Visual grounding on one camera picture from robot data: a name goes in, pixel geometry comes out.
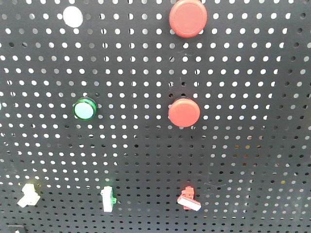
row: pegboard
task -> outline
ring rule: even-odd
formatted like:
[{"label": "pegboard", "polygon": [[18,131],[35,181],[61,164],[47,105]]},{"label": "pegboard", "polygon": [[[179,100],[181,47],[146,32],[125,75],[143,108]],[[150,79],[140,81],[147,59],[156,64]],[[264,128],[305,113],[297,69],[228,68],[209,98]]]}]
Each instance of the pegboard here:
[{"label": "pegboard", "polygon": [[[175,2],[0,0],[1,233],[309,231],[311,2],[203,0],[189,39]],[[86,95],[99,109],[82,121]],[[168,119],[182,96],[192,127]],[[25,183],[36,206],[17,206]],[[198,212],[177,204],[188,185]]]}]

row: button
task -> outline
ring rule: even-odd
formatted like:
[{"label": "button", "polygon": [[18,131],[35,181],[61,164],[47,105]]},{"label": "button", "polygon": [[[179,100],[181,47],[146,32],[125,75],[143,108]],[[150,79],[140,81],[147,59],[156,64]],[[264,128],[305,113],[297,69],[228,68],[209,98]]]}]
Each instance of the button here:
[{"label": "button", "polygon": [[171,9],[171,28],[181,37],[198,35],[206,22],[207,11],[199,0],[179,0]]},{"label": "button", "polygon": [[171,122],[179,127],[189,127],[195,124],[200,117],[200,108],[190,99],[178,99],[169,109]]},{"label": "button", "polygon": [[73,112],[79,119],[90,120],[96,114],[96,102],[88,97],[78,99],[73,106]]}]

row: white plastic bracket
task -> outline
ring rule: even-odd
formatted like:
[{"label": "white plastic bracket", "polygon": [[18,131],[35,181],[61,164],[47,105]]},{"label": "white plastic bracket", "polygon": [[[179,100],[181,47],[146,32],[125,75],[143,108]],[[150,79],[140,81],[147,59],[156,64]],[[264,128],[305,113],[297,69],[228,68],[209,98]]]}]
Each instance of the white plastic bracket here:
[{"label": "white plastic bracket", "polygon": [[112,187],[105,186],[101,191],[103,197],[104,212],[112,212],[113,204],[117,202],[117,199],[113,197]]},{"label": "white plastic bracket", "polygon": [[22,208],[26,205],[36,205],[40,200],[40,196],[35,192],[35,186],[32,183],[25,184],[22,192],[24,196],[17,203]]}]

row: red button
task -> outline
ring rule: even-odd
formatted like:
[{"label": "red button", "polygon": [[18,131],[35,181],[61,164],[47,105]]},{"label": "red button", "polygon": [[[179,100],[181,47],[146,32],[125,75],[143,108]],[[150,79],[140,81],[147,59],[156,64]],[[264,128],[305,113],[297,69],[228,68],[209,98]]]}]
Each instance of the red button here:
[{"label": "red button", "polygon": [[200,108],[190,99],[176,100],[169,109],[171,122],[179,127],[189,127],[195,124],[200,117]]},{"label": "red button", "polygon": [[207,11],[199,0],[179,0],[171,9],[171,28],[181,37],[198,35],[206,22]]}]

